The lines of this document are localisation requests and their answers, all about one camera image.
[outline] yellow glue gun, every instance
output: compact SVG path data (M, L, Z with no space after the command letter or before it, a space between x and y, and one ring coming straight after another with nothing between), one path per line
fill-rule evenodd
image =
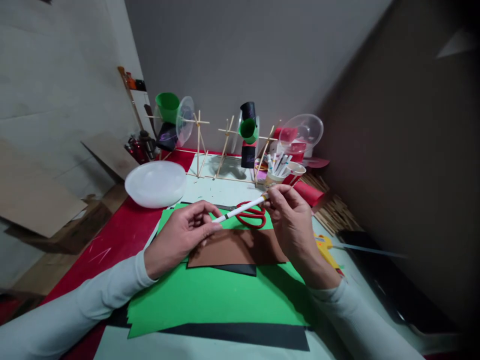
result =
M329 249L333 247L332 240L329 237L318 235L315 236L316 247L320 250L320 254L334 269L340 269L340 266L335 261L334 257L330 254Z

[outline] bottle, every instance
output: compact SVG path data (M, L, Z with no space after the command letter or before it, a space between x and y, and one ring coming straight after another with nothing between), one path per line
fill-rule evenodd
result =
M140 131L140 142L143 144L148 158L155 160L155 140L150 137L148 131Z
M135 159L134 149L132 148L132 146L130 144L125 144L123 147L125 148L125 150L128 151L128 153L131 155L131 157Z
M147 153L145 152L143 146L138 142L136 138L131 137L130 140L128 140L128 143L133 149L133 157L135 158L137 163L142 165L149 162Z
M135 84L135 80L132 78L132 73L126 73L126 83L131 90L137 90L137 85Z

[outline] left hand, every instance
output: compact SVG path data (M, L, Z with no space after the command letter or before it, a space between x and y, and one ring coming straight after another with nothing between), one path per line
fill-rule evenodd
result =
M158 279L176 267L194 247L222 229L221 224L212 222L210 213L222 216L215 205L202 200L171 214L143 255L150 279Z

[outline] person's arm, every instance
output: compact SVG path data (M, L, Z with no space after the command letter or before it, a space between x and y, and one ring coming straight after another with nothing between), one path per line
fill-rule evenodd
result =
M182 261L203 239L222 228L220 211L199 201L175 211L151 245L77 289L0 327L5 359L58 359L100 320Z
M313 303L329 318L355 359L423 357L374 311L321 256L308 204L291 186L268 190L265 207L281 249L302 276Z

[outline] white plastic bowl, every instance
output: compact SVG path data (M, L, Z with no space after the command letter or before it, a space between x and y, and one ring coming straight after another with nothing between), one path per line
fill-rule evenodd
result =
M171 161L152 161L133 169L125 179L125 190L144 208L159 209L178 202L185 194L187 175Z

